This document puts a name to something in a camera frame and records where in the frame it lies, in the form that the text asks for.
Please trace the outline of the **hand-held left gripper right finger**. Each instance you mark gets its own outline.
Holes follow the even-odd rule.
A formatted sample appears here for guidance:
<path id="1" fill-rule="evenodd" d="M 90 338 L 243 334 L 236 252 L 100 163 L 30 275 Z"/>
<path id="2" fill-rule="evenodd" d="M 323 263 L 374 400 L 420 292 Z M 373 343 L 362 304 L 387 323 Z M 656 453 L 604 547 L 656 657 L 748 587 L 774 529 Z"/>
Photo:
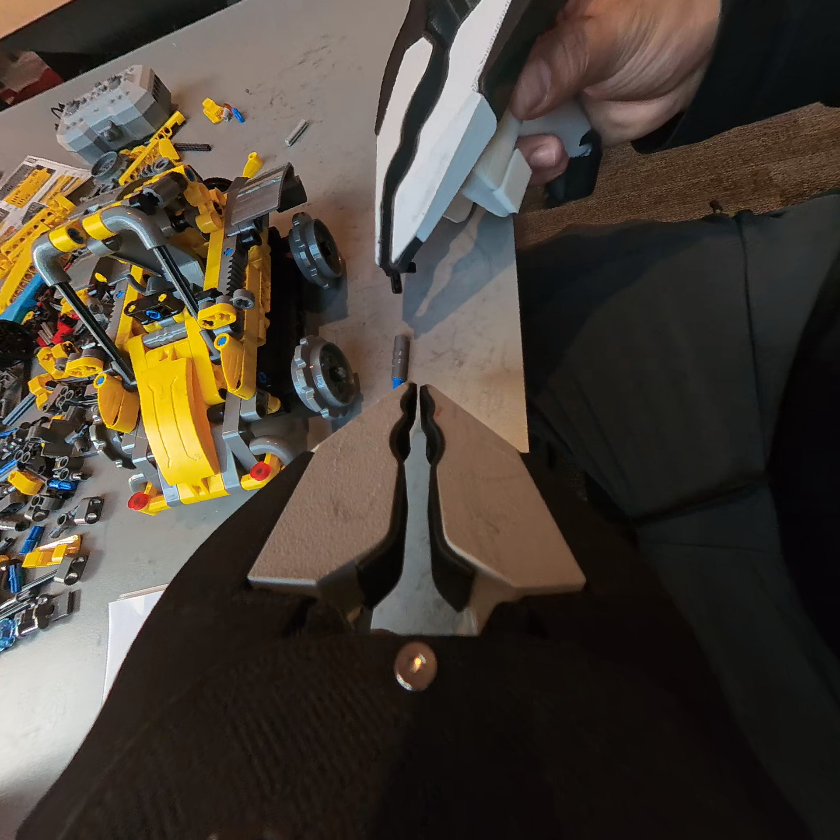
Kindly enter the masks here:
<path id="1" fill-rule="evenodd" d="M 586 579 L 520 452 L 435 387 L 423 389 L 432 575 L 478 635 L 496 607 L 581 592 Z"/>

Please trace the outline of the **grey toy battery hub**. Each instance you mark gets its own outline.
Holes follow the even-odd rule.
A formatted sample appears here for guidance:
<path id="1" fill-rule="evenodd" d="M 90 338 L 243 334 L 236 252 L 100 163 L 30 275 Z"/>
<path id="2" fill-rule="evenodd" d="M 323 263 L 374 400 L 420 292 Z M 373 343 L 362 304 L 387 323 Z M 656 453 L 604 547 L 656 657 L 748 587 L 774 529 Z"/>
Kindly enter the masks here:
<path id="1" fill-rule="evenodd" d="M 156 133 L 174 112 L 172 93 L 148 66 L 111 74 L 59 112 L 56 141 L 94 164 L 104 154 L 132 148 Z"/>

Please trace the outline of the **toy brick instruction booklet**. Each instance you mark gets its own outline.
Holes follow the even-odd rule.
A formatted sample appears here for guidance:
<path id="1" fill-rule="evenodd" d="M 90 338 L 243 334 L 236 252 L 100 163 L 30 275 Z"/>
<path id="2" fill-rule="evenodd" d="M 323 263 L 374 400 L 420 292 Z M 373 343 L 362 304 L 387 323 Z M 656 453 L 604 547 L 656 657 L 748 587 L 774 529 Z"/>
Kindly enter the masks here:
<path id="1" fill-rule="evenodd" d="M 122 594 L 108 605 L 108 647 L 101 694 L 107 700 L 119 670 L 143 624 L 165 592 L 166 584 Z"/>

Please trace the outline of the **person's black clothing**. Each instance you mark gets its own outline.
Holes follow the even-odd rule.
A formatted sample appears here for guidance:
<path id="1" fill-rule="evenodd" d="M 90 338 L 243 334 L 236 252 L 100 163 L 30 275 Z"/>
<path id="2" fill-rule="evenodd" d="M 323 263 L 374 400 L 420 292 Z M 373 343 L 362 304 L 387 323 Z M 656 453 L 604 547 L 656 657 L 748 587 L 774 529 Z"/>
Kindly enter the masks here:
<path id="1" fill-rule="evenodd" d="M 518 253 L 532 440 L 667 592 L 629 630 L 760 837 L 838 838 L 838 191 Z"/>

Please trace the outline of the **yellow striped leaflet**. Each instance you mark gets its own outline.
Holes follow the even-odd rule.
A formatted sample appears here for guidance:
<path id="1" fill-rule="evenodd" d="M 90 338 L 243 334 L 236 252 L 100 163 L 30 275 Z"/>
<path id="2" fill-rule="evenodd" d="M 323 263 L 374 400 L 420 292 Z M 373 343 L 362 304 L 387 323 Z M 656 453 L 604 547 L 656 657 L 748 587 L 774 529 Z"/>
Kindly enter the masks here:
<path id="1" fill-rule="evenodd" d="M 29 155 L 1 184 L 1 314 L 23 322 L 39 280 L 31 258 L 38 236 L 64 221 L 70 195 L 91 179 L 88 170 Z"/>

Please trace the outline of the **grey desk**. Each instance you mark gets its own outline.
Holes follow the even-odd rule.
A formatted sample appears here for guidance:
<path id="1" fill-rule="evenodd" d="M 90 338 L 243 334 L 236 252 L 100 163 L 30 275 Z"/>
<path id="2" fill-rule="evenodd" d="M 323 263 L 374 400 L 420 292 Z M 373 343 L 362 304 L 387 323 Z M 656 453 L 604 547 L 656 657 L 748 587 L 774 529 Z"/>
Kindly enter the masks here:
<path id="1" fill-rule="evenodd" d="M 412 377 L 435 385 L 520 449 L 528 445 L 512 219 L 474 212 L 441 223 L 401 295 L 374 260 L 377 101 L 408 2 L 243 2 L 2 113 L 2 171 L 28 155 L 70 161 L 50 112 L 133 63 L 152 67 L 184 110 L 184 140 L 204 176 L 234 177 L 255 151 L 266 167 L 293 163 L 306 207 L 338 241 L 348 277 L 312 319 L 360 377 L 357 411 L 391 385 L 397 333 L 413 337 Z M 213 124 L 205 98 L 243 113 Z M 302 120 L 293 147 L 285 138 Z M 87 493 L 106 501 L 87 531 L 89 564 L 76 611 L 2 653 L 2 838 L 16 830 L 67 767 L 95 721 L 106 669 L 109 604 L 168 583 L 249 499 L 226 497 L 150 518 L 129 511 L 127 479 L 92 460 Z"/>

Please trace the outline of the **yellow toy brick vehicle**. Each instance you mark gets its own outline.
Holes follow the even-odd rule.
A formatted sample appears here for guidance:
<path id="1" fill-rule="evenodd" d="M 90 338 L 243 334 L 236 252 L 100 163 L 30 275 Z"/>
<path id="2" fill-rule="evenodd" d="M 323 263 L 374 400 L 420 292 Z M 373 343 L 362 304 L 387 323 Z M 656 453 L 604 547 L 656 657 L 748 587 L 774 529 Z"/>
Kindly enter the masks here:
<path id="1" fill-rule="evenodd" d="M 231 182 L 189 164 L 74 210 L 30 248 L 82 326 L 50 366 L 92 391 L 91 441 L 132 469 L 129 509 L 154 516 L 264 487 L 298 455 L 277 415 L 345 415 L 358 376 L 305 335 L 304 288 L 344 261 L 291 163 Z"/>

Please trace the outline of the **person's right forearm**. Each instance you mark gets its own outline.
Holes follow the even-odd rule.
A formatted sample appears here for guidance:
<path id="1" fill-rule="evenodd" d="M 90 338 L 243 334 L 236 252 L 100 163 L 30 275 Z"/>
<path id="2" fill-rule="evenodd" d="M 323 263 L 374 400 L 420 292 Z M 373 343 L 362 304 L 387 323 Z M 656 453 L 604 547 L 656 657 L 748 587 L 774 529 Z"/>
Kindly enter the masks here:
<path id="1" fill-rule="evenodd" d="M 816 102 L 839 104 L 839 2 L 725 1 L 690 104 L 633 147 L 695 144 Z"/>

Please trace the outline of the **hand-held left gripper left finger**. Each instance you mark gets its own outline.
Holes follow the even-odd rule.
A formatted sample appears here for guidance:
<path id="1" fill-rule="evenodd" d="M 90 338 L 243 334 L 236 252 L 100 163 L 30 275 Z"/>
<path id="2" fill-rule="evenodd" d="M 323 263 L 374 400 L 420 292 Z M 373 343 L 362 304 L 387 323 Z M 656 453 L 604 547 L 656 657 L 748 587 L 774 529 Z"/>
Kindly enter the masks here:
<path id="1" fill-rule="evenodd" d="M 261 589 L 372 610 L 403 572 L 405 461 L 417 386 L 400 385 L 315 448 L 248 573 Z"/>

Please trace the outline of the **pile of loose toy bricks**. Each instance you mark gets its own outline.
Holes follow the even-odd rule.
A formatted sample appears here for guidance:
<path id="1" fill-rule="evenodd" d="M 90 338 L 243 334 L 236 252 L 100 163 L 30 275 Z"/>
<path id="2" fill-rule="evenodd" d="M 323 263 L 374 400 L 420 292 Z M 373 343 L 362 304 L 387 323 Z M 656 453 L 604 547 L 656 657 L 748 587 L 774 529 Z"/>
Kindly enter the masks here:
<path id="1" fill-rule="evenodd" d="M 195 168 L 172 142 L 184 121 L 176 110 L 146 143 L 115 151 L 112 165 L 97 160 L 91 176 L 101 190 L 83 194 L 80 200 L 72 193 L 76 207 L 70 214 L 168 165 Z M 2 324 L 27 334 L 24 350 L 32 348 L 29 355 L 20 353 L 18 346 L 2 348 L 2 358 L 23 372 L 30 365 L 36 368 L 24 383 L 28 393 L 19 405 L 21 417 L 2 416 L 2 532 L 13 532 L 11 540 L 24 540 L 16 553 L 2 551 L 2 650 L 74 610 L 75 586 L 88 553 L 79 533 L 66 532 L 98 522 L 103 503 L 100 496 L 88 493 L 89 488 L 79 488 L 89 478 L 88 457 L 100 454 L 130 471 L 129 485 L 133 475 L 132 469 L 112 461 L 110 446 L 99 449 L 91 441 L 92 391 L 86 385 L 57 385 L 49 379 L 52 368 L 43 362 L 55 360 L 64 340 L 81 340 L 82 326 L 59 294 L 36 277 L 41 288 L 36 289 L 33 317 L 23 322 L 2 319 Z"/>

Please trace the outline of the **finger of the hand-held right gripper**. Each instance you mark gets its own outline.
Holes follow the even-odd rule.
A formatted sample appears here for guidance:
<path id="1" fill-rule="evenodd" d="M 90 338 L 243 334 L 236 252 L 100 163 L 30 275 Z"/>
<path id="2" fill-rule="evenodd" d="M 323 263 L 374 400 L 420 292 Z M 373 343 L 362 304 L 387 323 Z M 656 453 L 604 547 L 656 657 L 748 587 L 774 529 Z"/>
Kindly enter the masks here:
<path id="1" fill-rule="evenodd" d="M 377 263 L 390 279 L 416 270 L 412 259 L 419 249 L 417 237 L 408 246 L 393 245 L 394 202 L 415 159 L 420 132 L 444 88 L 453 41 L 452 24 L 426 24 L 416 32 L 409 28 L 400 32 L 386 64 L 376 129 L 376 176 L 381 188 Z"/>
<path id="2" fill-rule="evenodd" d="M 420 249 L 443 217 L 462 221 L 472 204 L 500 217 L 519 209 L 520 122 L 506 109 L 508 79 L 518 74 L 507 44 L 520 21 L 520 2 L 409 3 L 397 37 L 409 28 L 453 25 L 454 41 L 444 88 L 396 190 L 395 248 L 415 235 Z"/>

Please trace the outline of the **person's right hand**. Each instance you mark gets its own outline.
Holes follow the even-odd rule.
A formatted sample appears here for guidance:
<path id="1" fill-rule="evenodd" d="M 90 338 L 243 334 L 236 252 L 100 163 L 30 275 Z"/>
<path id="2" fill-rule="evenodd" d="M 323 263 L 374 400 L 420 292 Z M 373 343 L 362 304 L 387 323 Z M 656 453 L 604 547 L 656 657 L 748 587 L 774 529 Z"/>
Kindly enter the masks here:
<path id="1" fill-rule="evenodd" d="M 609 149 L 686 110 L 711 61 L 719 1 L 573 1 L 534 43 L 511 94 L 516 119 L 580 103 Z"/>

